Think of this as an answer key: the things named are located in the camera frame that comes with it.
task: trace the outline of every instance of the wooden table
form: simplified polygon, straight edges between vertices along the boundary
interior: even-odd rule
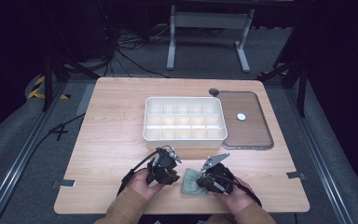
[[[223,164],[248,182],[271,213],[307,212],[310,205],[295,172],[264,86],[259,81],[101,77],[89,102],[64,179],[76,181],[61,188],[54,209],[59,214],[101,214],[116,198],[121,179],[154,150],[143,139],[145,100],[150,96],[210,96],[208,90],[252,91],[265,113],[274,147],[268,150],[176,149],[183,159],[175,170],[181,178],[166,186],[145,214],[214,214],[228,212],[213,196],[181,193],[186,168],[199,170],[208,156],[229,152]]]

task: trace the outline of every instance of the gray carpet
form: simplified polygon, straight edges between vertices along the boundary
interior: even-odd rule
[[[208,35],[197,30],[181,32],[177,37],[175,68],[172,71],[165,69],[169,43],[166,39],[145,45],[141,49],[122,52],[143,68],[169,77],[255,79],[260,72],[272,69],[290,33],[290,29],[251,30],[245,45],[251,67],[249,74],[241,71],[232,45],[238,33],[232,31],[224,31],[220,35]],[[107,76],[125,77],[128,72],[133,77],[160,77],[146,72],[119,54],[116,56],[117,59],[112,61],[112,69],[109,67],[107,70]],[[104,68],[95,72],[103,75]],[[265,86],[295,166],[306,177],[302,183],[310,201],[310,210],[296,215],[272,216],[278,223],[296,223],[296,219],[298,223],[340,223],[312,159],[307,137],[303,134],[300,123],[296,120],[296,111],[291,107],[291,101],[287,97],[288,91],[296,95],[296,87],[292,90],[283,90],[281,86],[273,84],[277,80],[279,79],[273,78]],[[94,80],[84,75],[72,75],[64,89],[64,93],[70,94],[71,98],[57,102],[43,126],[39,140],[52,128],[85,111],[94,83]],[[27,94],[33,85],[34,81],[24,94]],[[33,129],[35,120],[40,116],[42,106],[42,99],[29,99],[26,105],[0,126],[0,184]],[[357,176],[349,166],[339,142],[328,125],[311,86],[307,88],[305,121],[309,124],[317,146],[337,183],[337,189],[348,208],[352,223],[358,223]],[[60,141],[57,141],[57,134],[51,134],[36,149],[0,218],[0,223],[92,223],[102,216],[58,215],[53,210],[58,190],[53,189],[51,184],[54,180],[63,178],[80,126],[81,118],[65,126],[69,133],[63,134]],[[162,224],[189,223],[187,221],[190,219],[188,216],[146,216],[142,218],[141,223],[154,223],[157,220]]]

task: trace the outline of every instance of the round white object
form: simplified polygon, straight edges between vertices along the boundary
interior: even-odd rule
[[[242,113],[239,113],[239,114],[237,115],[237,119],[238,119],[238,120],[245,120],[245,119],[246,119],[246,116],[245,116],[244,114],[242,114]]]

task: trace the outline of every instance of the metal frame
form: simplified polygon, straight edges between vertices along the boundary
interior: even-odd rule
[[[255,10],[249,10],[248,14],[225,14],[225,13],[202,13],[202,12],[176,12],[176,7],[171,6],[171,39],[168,49],[167,69],[173,70],[175,61],[176,27],[204,27],[204,28],[224,28],[242,29],[240,41],[235,42],[235,49],[241,62],[242,71],[250,72],[250,67],[243,49],[246,37],[252,23]]]

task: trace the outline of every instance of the white plastic tray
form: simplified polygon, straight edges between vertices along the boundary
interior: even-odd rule
[[[148,148],[219,148],[227,138],[220,100],[214,97],[150,97],[145,102]]]

